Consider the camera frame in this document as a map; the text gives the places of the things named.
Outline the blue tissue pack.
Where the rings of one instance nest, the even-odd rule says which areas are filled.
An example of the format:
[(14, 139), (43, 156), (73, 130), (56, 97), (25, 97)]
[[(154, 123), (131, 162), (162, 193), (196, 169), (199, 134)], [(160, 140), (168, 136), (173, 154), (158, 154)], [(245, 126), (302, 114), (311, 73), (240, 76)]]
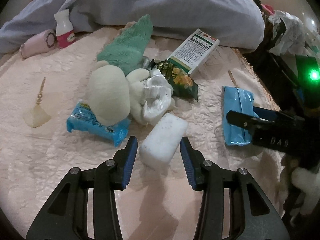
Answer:
[(113, 126), (105, 126), (96, 119), (89, 105), (80, 101), (68, 117), (66, 128), (69, 133), (75, 130), (97, 135), (112, 141), (117, 147), (127, 137), (130, 124), (131, 121), (126, 118)]

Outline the pink rolled pouch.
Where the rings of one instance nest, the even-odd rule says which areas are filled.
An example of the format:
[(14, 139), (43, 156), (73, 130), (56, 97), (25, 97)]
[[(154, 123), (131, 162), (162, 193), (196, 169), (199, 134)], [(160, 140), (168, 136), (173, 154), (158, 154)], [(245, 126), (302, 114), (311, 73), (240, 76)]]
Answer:
[(20, 46), (20, 55), (27, 59), (31, 56), (46, 53), (56, 46), (56, 33), (53, 29), (45, 30), (29, 38)]

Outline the green towel cloth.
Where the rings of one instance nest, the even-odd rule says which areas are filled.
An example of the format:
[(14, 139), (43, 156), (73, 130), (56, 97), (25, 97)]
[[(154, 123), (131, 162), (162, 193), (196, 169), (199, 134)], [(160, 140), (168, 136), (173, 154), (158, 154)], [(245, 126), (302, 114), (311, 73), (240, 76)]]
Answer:
[(138, 68), (152, 34), (151, 17), (144, 15), (107, 44), (97, 55), (97, 60), (107, 61), (127, 75)]

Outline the white crumpled plastic bag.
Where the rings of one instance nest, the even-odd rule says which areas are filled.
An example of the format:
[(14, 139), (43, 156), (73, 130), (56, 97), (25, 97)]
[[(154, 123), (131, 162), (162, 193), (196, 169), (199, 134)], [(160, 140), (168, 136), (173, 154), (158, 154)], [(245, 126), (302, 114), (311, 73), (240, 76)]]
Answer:
[(318, 49), (312, 43), (312, 32), (302, 20), (288, 12), (276, 10), (268, 18), (273, 25), (268, 51), (274, 55), (316, 56)]

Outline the green white medicine box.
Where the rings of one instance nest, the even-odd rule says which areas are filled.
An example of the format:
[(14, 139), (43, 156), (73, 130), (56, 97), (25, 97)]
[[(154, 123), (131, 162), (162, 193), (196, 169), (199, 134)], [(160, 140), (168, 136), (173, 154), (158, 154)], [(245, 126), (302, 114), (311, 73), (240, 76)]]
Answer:
[(219, 39), (197, 29), (172, 52), (167, 61), (192, 76), (204, 65), (219, 44)]

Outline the white pink-label bottle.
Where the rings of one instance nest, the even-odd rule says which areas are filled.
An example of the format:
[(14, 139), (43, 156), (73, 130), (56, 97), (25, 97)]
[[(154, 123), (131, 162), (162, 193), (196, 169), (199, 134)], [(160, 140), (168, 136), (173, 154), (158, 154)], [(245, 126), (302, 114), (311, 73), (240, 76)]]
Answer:
[(57, 12), (54, 15), (56, 20), (56, 38), (59, 48), (66, 48), (75, 42), (74, 27), (69, 20), (69, 10)]

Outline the white plastic wrapper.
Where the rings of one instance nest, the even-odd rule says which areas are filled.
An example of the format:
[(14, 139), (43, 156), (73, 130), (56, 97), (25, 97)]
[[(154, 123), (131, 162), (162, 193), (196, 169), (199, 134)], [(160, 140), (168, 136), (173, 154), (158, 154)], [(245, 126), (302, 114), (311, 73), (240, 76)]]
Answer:
[(174, 90), (159, 69), (151, 70), (150, 77), (143, 84), (143, 120), (155, 126), (167, 111), (175, 107)]

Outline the white foam block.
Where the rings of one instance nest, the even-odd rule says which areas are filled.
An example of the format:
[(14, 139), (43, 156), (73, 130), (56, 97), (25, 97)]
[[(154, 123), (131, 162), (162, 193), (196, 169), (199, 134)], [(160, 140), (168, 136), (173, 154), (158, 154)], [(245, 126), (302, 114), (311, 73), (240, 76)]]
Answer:
[(170, 113), (165, 114), (140, 145), (141, 161), (154, 170), (165, 169), (187, 128), (187, 121)]

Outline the grey-blue duvet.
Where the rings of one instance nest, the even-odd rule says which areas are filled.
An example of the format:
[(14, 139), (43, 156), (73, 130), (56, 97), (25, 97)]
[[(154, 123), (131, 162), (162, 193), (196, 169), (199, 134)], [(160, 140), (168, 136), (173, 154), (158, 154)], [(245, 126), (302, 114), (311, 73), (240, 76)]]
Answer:
[(157, 36), (183, 40), (201, 29), (222, 46), (250, 51), (264, 39), (264, 20), (252, 0), (33, 0), (1, 27), (1, 54), (54, 29), (54, 15), (65, 9), (77, 33), (125, 25), (149, 15)]

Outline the dark green snack packet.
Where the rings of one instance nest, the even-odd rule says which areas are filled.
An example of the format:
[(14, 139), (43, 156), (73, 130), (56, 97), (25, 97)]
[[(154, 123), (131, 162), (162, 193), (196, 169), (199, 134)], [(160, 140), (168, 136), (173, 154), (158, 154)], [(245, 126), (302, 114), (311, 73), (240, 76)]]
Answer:
[(148, 70), (158, 69), (173, 88), (173, 96), (198, 101), (199, 87), (181, 68), (169, 61), (155, 61), (148, 65)]

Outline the pink quilted bedspread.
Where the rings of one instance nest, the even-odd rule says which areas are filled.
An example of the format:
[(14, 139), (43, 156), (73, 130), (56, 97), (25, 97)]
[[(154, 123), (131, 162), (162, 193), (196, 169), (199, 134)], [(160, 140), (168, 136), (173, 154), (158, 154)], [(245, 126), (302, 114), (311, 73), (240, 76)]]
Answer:
[[(80, 100), (97, 54), (118, 34), (103, 28), (65, 49), (1, 61), (1, 208), (25, 235), (57, 184), (77, 166), (94, 168), (113, 157), (116, 148), (87, 132), (68, 132), (66, 120)], [(223, 88), (238, 85), (255, 104), (276, 109), (240, 53), (219, 47), (195, 73), (197, 101), (176, 100), (173, 113), (188, 122), (193, 148), (221, 168), (248, 169), (279, 213), (281, 153), (248, 145), (228, 147), (222, 128)], [(192, 239), (202, 194), (192, 190), (176, 152), (168, 168), (156, 172), (136, 159), (126, 190), (116, 192), (125, 239)]]

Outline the blue foil snack wrapper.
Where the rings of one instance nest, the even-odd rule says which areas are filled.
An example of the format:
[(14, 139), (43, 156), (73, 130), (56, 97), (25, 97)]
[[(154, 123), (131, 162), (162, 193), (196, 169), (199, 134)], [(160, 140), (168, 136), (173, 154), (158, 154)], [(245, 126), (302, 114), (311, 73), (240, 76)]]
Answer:
[(228, 146), (245, 146), (252, 137), (246, 129), (249, 117), (258, 116), (253, 111), (253, 93), (236, 87), (223, 88), (223, 133)]

